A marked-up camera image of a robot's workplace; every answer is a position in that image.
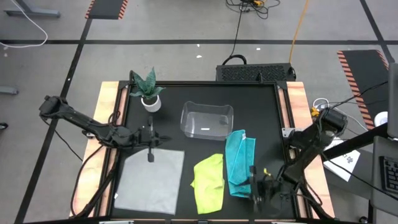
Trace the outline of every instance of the green plant leaf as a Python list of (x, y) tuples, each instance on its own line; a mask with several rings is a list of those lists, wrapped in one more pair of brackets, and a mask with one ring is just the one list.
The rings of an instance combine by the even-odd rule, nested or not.
[(133, 77), (134, 77), (134, 82), (137, 84), (138, 89), (142, 91), (143, 93), (147, 92), (147, 85), (145, 84), (145, 81), (135, 72), (133, 72)]
[(152, 67), (152, 70), (148, 73), (146, 79), (147, 91), (145, 93), (151, 95), (155, 89), (155, 84), (156, 84), (155, 68)]
[(160, 87), (160, 86), (156, 87), (155, 90), (154, 90), (154, 92), (150, 95), (150, 97), (151, 97), (151, 98), (152, 98), (152, 97), (156, 97), (156, 96), (159, 95), (159, 93), (160, 93), (162, 90), (164, 90), (164, 89), (165, 89), (165, 88)]
[(144, 93), (138, 90), (136, 93), (130, 93), (130, 96), (144, 96)]

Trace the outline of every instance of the wooden table edge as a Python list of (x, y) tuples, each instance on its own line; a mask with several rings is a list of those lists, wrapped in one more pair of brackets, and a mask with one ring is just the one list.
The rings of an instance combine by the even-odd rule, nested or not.
[[(95, 109), (94, 119), (106, 123), (108, 116), (113, 112), (116, 95), (118, 93), (119, 82), (103, 82), (98, 95), (98, 101)], [(290, 105), (292, 109), (293, 119), (296, 128), (306, 128), (312, 124), (310, 111), (307, 102), (307, 96), (305, 94), (304, 84), (302, 82), (287, 82), (287, 91), (289, 94)], [(119, 111), (121, 115), (118, 119), (118, 124), (121, 123), (124, 111), (125, 100), (127, 97), (127, 88), (123, 88), (121, 102), (119, 104)], [(280, 105), (282, 108), (282, 116), (284, 118), (284, 124), (286, 127), (290, 127), (289, 120), (287, 118), (287, 108), (284, 100), (284, 92), (279, 89)], [(84, 159), (86, 159), (97, 147), (99, 146), (96, 139), (89, 139), (85, 151)], [(112, 166), (115, 156), (115, 150), (111, 152), (109, 157), (109, 168)], [(100, 176), (103, 169), (103, 163), (105, 158), (105, 150), (95, 155), (90, 161), (87, 162), (83, 169), (76, 194), (73, 199), (73, 207), (78, 213), (86, 203), (90, 200), (91, 196), (98, 189), (100, 182)], [(331, 204), (331, 198), (326, 182), (325, 172), (323, 170), (322, 160), (318, 156), (314, 161), (305, 169), (305, 176), (308, 183), (312, 186), (314, 191), (320, 196), (323, 202), (323, 209), (330, 216), (334, 217), (333, 206)], [(110, 187), (108, 186), (105, 193), (102, 196), (101, 206), (99, 215), (106, 215), (108, 200), (110, 196)], [(305, 211), (305, 204), (302, 197), (298, 197), (298, 205), (300, 216), (307, 217)]]

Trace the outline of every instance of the white cable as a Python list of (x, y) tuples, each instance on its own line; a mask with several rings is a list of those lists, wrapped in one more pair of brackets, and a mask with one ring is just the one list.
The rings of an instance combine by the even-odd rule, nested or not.
[(23, 15), (26, 17), (26, 19), (28, 19), (29, 21), (31, 21), (35, 26), (37, 26), (37, 28), (39, 28), (41, 31), (43, 31), (43, 33), (45, 34), (45, 40), (44, 40), (41, 44), (25, 45), (25, 46), (11, 46), (11, 45), (4, 44), (4, 43), (2, 43), (2, 42), (0, 42), (0, 44), (3, 45), (3, 46), (5, 46), (5, 47), (10, 47), (10, 48), (40, 47), (41, 45), (43, 45), (43, 44), (47, 41), (47, 39), (49, 38), (49, 36), (47, 35), (47, 33), (46, 33), (39, 25), (37, 25), (35, 22), (33, 22), (33, 20), (30, 19), (30, 18), (25, 14), (24, 10), (21, 9), (21, 7), (19, 7), (19, 5), (18, 5), (16, 2), (14, 2), (14, 0), (10, 0), (10, 1), (12, 1), (12, 3), (14, 3), (14, 5), (16, 5), (16, 6), (18, 7), (18, 9), (21, 11), (21, 13), (23, 13)]
[(325, 100), (326, 101), (326, 103), (328, 104), (328, 107), (329, 107), (329, 101), (328, 101), (328, 99), (326, 99), (326, 98), (317, 98), (316, 100), (314, 100), (313, 101), (313, 103), (312, 103), (312, 106), (313, 107), (315, 107), (315, 103), (318, 101), (318, 100)]
[[(328, 107), (329, 107), (329, 101), (328, 101), (328, 99), (326, 99), (326, 98), (317, 98), (316, 100), (314, 100), (313, 103), (312, 103), (312, 106), (313, 106), (313, 107), (315, 107), (315, 103), (316, 103), (318, 100), (325, 100), (326, 103), (327, 103), (327, 105), (328, 105)], [(351, 116), (351, 115), (345, 113), (344, 111), (342, 111), (341, 109), (339, 109), (339, 108), (337, 108), (337, 107), (335, 107), (335, 109), (338, 110), (338, 111), (340, 111), (340, 112), (342, 112), (342, 113), (343, 113), (344, 115), (346, 115), (347, 117), (349, 117), (349, 118), (353, 119), (354, 121), (356, 121), (363, 129), (365, 129), (365, 131), (368, 130), (368, 129), (365, 128), (357, 119), (355, 119), (353, 116)]]

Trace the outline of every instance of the orange cable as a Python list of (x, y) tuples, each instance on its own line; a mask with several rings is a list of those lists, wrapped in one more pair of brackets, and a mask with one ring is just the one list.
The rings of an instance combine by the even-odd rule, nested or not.
[(294, 37), (293, 37), (292, 46), (290, 48), (289, 63), (292, 63), (294, 43), (296, 42), (297, 34), (299, 33), (299, 29), (300, 29), (301, 23), (303, 22), (305, 12), (307, 11), (308, 2), (309, 2), (309, 0), (305, 0), (304, 9), (303, 9), (303, 12), (301, 13), (300, 20), (298, 21), (298, 26), (296, 28), (296, 33), (294, 34)]

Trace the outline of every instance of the gray towel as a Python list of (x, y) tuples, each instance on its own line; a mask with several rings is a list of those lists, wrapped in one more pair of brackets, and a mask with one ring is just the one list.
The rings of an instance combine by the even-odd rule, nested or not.
[(148, 162), (148, 149), (124, 162), (115, 208), (175, 215), (184, 152), (152, 150), (155, 161)]

